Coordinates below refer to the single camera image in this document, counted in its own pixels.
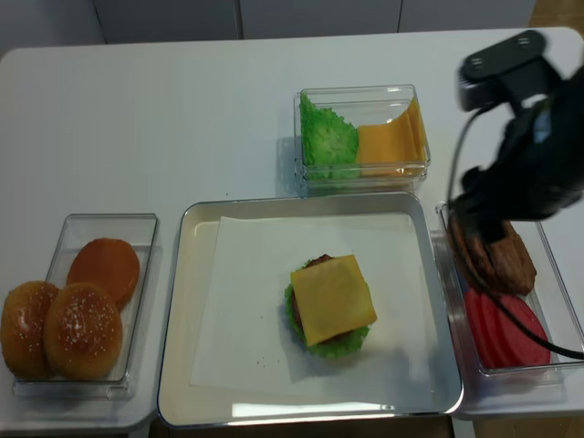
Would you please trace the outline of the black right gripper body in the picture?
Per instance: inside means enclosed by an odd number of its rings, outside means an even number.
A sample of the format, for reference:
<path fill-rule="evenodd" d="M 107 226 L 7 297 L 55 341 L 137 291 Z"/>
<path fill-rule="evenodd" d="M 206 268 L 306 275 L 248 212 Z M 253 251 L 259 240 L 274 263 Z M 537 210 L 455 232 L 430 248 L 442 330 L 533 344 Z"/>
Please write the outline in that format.
<path fill-rule="evenodd" d="M 546 220 L 583 199 L 583 69 L 506 127 L 495 161 L 464 174 L 449 202 L 468 234 L 501 240 L 505 221 Z"/>

